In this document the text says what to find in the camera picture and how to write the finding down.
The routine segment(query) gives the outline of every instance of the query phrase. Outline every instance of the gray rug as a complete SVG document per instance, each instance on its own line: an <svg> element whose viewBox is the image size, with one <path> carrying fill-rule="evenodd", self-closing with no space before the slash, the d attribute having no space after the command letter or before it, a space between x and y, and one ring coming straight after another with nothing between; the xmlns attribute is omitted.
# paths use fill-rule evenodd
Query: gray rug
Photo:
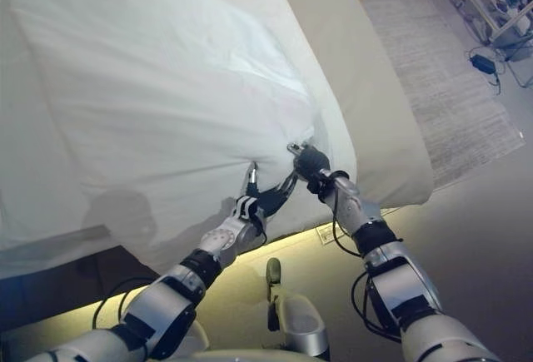
<svg viewBox="0 0 533 362"><path fill-rule="evenodd" d="M411 102L436 188L524 144L496 89L430 0L365 0L365 9Z"/></svg>

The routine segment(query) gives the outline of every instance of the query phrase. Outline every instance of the silver robot arm segment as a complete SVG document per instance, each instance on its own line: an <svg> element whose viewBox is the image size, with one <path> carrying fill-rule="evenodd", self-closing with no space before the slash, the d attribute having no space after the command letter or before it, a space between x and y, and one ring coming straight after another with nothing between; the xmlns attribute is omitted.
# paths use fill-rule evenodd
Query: silver robot arm segment
<svg viewBox="0 0 533 362"><path fill-rule="evenodd" d="M140 292L119 325L92 330L30 362L140 362L171 356L196 318L206 290L264 231L257 199L243 196L216 229L179 265Z"/></svg>
<svg viewBox="0 0 533 362"><path fill-rule="evenodd" d="M343 171L331 171L312 146L291 144L295 171L307 189L334 212L354 240L370 277L369 296L378 320L399 335L406 362L496 362L462 323L444 315L435 286L382 219L379 207L362 201Z"/></svg>

